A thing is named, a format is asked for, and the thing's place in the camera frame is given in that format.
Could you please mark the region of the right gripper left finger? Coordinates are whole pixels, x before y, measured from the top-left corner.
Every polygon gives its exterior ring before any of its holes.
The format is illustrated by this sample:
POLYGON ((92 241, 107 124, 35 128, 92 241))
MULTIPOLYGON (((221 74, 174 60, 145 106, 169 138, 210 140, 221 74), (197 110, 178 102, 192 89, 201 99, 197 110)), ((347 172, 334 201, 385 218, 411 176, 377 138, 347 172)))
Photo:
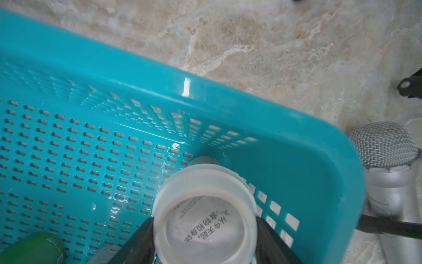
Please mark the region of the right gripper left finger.
POLYGON ((155 257, 153 220, 152 217, 145 220, 108 264, 152 264, 155 257))

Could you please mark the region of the yogurt cup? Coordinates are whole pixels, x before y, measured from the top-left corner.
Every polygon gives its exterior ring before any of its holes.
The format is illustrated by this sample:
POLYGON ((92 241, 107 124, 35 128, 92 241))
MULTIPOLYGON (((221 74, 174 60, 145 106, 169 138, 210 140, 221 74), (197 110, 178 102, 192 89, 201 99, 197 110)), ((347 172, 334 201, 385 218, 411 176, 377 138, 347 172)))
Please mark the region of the yogurt cup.
POLYGON ((163 264, 249 264, 257 246, 257 204, 245 180, 200 156, 162 185, 152 210, 163 264))
POLYGON ((1 250, 1 264, 62 264, 63 241, 48 232, 35 232, 1 250))
POLYGON ((108 264, 121 248, 118 245, 106 245, 98 250, 86 264, 108 264))

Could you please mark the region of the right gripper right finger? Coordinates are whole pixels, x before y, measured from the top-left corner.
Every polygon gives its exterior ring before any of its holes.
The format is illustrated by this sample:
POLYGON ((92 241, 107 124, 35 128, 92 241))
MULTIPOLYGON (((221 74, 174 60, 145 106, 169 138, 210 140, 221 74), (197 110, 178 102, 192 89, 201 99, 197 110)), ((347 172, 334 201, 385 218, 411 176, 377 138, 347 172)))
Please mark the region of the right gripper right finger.
POLYGON ((257 221, 257 264, 303 264, 300 258, 285 244, 266 220, 257 221))

